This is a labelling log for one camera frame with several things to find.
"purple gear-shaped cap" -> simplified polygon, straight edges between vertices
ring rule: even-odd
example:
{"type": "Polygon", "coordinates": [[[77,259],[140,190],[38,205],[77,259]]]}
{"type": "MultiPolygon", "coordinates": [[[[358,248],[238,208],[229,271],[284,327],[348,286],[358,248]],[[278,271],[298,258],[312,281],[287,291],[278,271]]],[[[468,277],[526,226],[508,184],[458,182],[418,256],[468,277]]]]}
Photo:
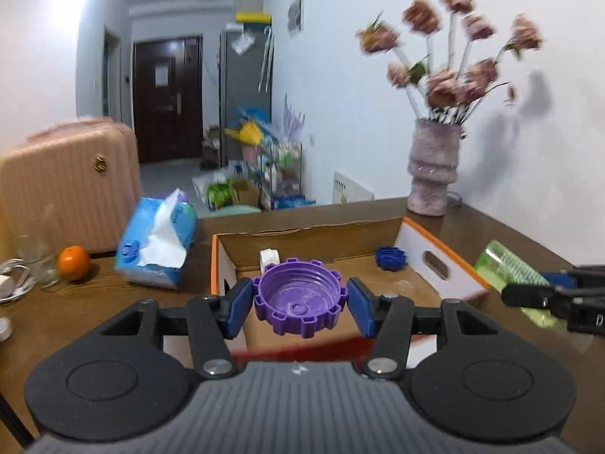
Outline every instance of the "purple gear-shaped cap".
{"type": "Polygon", "coordinates": [[[270,323],[276,335],[312,338],[316,331],[337,325],[349,294],[340,282],[340,273],[324,268],[321,261],[288,258],[270,264],[253,281],[256,316],[270,323]]]}

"gray floor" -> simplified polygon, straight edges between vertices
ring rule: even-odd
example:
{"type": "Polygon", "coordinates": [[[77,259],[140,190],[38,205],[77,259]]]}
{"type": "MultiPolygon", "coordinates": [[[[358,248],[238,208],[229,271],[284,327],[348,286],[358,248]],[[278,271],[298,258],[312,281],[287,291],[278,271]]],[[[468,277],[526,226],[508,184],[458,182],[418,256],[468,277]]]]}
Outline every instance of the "gray floor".
{"type": "Polygon", "coordinates": [[[165,198],[177,188],[187,193],[198,218],[208,216],[208,207],[195,194],[192,178],[210,171],[200,170],[199,159],[181,159],[141,165],[143,196],[165,198]]]}

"brown tabletop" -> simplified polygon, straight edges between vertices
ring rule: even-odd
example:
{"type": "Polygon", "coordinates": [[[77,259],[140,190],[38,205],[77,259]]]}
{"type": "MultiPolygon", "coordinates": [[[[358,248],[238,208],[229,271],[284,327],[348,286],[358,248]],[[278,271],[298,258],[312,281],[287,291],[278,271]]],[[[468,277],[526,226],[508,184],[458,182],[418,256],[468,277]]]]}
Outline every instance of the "brown tabletop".
{"type": "MultiPolygon", "coordinates": [[[[113,258],[96,259],[97,276],[83,285],[55,291],[36,289],[22,301],[0,308],[9,316],[14,334],[0,344],[0,390],[34,431],[23,401],[23,384],[44,357],[64,347],[126,306],[153,297],[161,306],[181,306],[195,295],[209,293],[210,240],[213,233],[259,232],[410,216],[474,264],[492,239],[538,271],[570,266],[546,248],[504,224],[467,206],[452,207],[442,218],[424,218],[406,211],[405,200],[370,201],[346,205],[306,207],[228,218],[200,220],[178,291],[164,291],[128,284],[113,271],[113,258]]],[[[576,377],[578,399],[563,431],[563,439],[584,454],[605,453],[605,339],[595,338],[586,348],[551,330],[541,330],[518,309],[506,308],[495,292],[480,303],[491,318],[561,361],[576,377]]],[[[0,426],[0,454],[16,454],[19,446],[0,426]]]]}

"refrigerator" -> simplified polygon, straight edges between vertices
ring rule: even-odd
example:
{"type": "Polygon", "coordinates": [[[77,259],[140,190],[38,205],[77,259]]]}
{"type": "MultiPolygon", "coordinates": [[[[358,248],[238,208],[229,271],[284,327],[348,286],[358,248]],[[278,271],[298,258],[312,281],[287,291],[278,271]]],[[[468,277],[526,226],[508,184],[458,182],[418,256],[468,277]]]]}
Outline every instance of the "refrigerator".
{"type": "Polygon", "coordinates": [[[265,73],[260,92],[259,81],[265,60],[268,30],[267,24],[244,24],[243,32],[254,37],[254,44],[243,54],[238,54],[233,44],[242,36],[242,28],[225,29],[221,34],[219,66],[219,102],[221,133],[221,166],[227,166],[230,160],[242,160],[241,145],[225,134],[225,129],[237,124],[241,115],[238,108],[254,107],[262,109],[271,119],[271,88],[273,70],[265,63],[265,73]],[[268,87],[265,87],[268,73],[268,87]]]}

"bouquet of flowers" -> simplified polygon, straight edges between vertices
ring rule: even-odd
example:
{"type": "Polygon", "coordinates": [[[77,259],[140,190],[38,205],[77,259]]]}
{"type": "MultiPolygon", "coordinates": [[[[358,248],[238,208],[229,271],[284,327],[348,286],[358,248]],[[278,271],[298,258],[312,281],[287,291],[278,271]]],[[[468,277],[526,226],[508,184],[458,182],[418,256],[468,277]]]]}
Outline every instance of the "bouquet of flowers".
{"type": "Polygon", "coordinates": [[[443,124],[462,126],[485,96],[496,87],[508,85],[509,102],[516,96],[509,82],[497,83],[498,64],[506,51],[521,59],[524,50],[539,50],[542,37],[537,26],[525,14],[519,14],[512,22],[512,36],[500,49],[495,58],[482,60],[467,68],[468,55],[473,42],[489,39],[495,34],[488,19],[474,13],[474,0],[439,0],[450,13],[448,39],[448,62],[443,68],[432,67],[433,52],[431,38],[442,28],[437,11],[428,0],[414,0],[403,12],[402,21],[411,26],[413,33],[424,36],[427,41],[427,55],[416,63],[411,63],[399,43],[400,34],[394,27],[380,19],[380,16],[365,29],[358,31],[361,50],[367,54],[393,51],[400,63],[390,63],[386,76],[390,83],[405,89],[414,113],[418,119],[422,114],[411,91],[416,88],[426,99],[428,116],[426,119],[443,124]],[[455,67],[455,31],[457,16],[467,35],[467,45],[462,54],[460,66],[455,67]]]}

